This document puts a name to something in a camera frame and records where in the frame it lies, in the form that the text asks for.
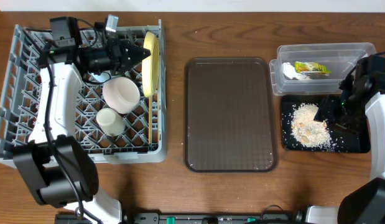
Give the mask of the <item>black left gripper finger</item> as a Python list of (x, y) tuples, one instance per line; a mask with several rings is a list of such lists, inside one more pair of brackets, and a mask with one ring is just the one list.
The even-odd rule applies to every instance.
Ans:
[(120, 64), (120, 74), (124, 74), (143, 60), (144, 56), (132, 56), (122, 59)]
[(130, 58), (147, 58), (151, 55), (150, 50), (134, 45), (126, 39), (121, 40), (121, 50)]

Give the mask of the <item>light blue bowl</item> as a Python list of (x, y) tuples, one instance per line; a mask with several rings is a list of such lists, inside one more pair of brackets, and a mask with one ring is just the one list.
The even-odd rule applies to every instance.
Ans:
[(109, 72), (91, 73), (88, 77), (88, 80), (93, 83), (105, 83), (110, 79), (112, 79), (112, 76)]

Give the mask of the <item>yellow plate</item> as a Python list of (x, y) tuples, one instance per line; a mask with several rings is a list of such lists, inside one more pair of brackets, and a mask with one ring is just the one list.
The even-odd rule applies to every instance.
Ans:
[(150, 56), (142, 61), (142, 90), (146, 98), (151, 97), (159, 83), (160, 47), (155, 34), (147, 32), (143, 48), (149, 50)]

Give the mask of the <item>small pale green cup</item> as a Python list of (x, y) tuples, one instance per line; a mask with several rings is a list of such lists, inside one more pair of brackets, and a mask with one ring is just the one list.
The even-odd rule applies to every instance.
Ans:
[(119, 136), (126, 128), (123, 118), (111, 108), (99, 110), (96, 121), (107, 136)]

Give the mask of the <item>green snack wrapper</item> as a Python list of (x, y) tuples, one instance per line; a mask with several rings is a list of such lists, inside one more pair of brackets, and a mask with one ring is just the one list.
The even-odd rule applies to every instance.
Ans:
[(308, 74), (323, 74), (328, 75), (332, 71), (325, 65), (321, 65), (317, 62), (295, 62), (295, 71), (304, 75)]

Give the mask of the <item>wooden chopstick with pattern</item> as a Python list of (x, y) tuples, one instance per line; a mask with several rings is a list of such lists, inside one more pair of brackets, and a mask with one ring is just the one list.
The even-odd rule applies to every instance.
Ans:
[(149, 145), (152, 144), (152, 96), (148, 97), (149, 99), (149, 126), (148, 126), (148, 143)]

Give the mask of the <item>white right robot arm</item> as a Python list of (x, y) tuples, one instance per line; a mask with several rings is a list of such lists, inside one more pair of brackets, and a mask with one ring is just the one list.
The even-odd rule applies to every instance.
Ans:
[(306, 223), (385, 223), (385, 81), (355, 81), (351, 96), (364, 104), (371, 141), (370, 181), (337, 207), (310, 206)]

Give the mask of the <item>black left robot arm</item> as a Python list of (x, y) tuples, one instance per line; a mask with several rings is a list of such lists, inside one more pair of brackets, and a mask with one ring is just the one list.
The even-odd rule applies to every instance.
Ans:
[(83, 73), (126, 70), (151, 51), (110, 37), (105, 47), (82, 47), (79, 36), (60, 34), (39, 54), (41, 96), (29, 141), (16, 146), (13, 161), (39, 205), (75, 212), (78, 223), (121, 223), (119, 200), (99, 187), (95, 163), (75, 138), (77, 94)]

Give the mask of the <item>black waste tray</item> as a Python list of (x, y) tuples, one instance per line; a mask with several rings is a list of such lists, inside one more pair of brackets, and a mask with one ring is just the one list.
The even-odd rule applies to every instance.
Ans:
[(285, 95), (281, 97), (281, 133), (283, 147), (292, 151), (369, 152), (371, 145), (368, 126), (366, 124), (363, 126), (364, 131), (362, 133), (354, 133), (326, 121), (327, 129), (330, 132), (330, 146), (306, 147), (292, 135), (292, 118), (294, 111), (304, 103), (306, 105), (318, 106), (323, 98), (323, 95)]

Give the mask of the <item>grey plastic dishwasher rack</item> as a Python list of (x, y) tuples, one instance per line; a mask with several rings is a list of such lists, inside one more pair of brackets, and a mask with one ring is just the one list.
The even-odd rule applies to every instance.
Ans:
[[(82, 85), (76, 105), (76, 139), (95, 163), (135, 164), (162, 162), (167, 156), (166, 140), (166, 64), (165, 32), (156, 26), (118, 27), (118, 36), (134, 45), (142, 45), (147, 32), (157, 36), (160, 43), (159, 84), (152, 96), (152, 144), (148, 143), (149, 99), (143, 96), (139, 104), (123, 115), (126, 128), (115, 137), (105, 135), (96, 123), (96, 114), (107, 106), (102, 87)], [(0, 98), (0, 164), (14, 167), (12, 150), (25, 145), (37, 119), (41, 81), (37, 67), (36, 47), (43, 47), (48, 32), (30, 31), (24, 35), (22, 27), (14, 28), (6, 75)], [(157, 95), (160, 95), (160, 142), (157, 140)]]

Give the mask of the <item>clear plastic waste bin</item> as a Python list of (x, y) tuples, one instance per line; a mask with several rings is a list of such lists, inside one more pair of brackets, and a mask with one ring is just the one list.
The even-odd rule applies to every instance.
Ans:
[[(272, 90), (275, 95), (339, 93), (339, 83), (357, 61), (375, 53), (375, 46), (369, 42), (281, 45), (277, 57), (269, 62)], [(286, 62), (293, 66), (295, 62), (317, 62), (332, 72), (328, 75), (308, 74), (311, 80), (289, 80), (282, 70), (282, 64)]]

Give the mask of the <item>food scraps pile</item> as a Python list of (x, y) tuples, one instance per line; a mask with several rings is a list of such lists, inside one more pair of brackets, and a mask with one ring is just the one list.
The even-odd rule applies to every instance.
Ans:
[(315, 121), (315, 103), (286, 103), (281, 112), (282, 143), (286, 149), (297, 151), (335, 150), (327, 121)]

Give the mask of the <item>crumpled white tissue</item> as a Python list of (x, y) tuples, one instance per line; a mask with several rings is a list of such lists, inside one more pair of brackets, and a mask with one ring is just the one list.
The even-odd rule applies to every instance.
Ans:
[(287, 77), (289, 80), (311, 80), (309, 76), (296, 72), (295, 67), (289, 62), (282, 64), (282, 70), (285, 77)]

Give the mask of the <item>dark brown serving tray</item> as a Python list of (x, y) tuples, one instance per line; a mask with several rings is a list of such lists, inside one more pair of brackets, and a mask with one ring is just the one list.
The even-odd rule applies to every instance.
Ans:
[(278, 164), (269, 64), (257, 57), (194, 58), (185, 66), (185, 165), (270, 172)]

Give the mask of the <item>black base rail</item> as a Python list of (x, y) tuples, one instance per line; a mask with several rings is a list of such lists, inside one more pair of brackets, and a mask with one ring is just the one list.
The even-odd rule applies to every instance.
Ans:
[(245, 224), (245, 223), (305, 223), (301, 215), (290, 213), (265, 213), (263, 215), (230, 214), (165, 214), (137, 213), (133, 218), (125, 217), (122, 223), (133, 224)]

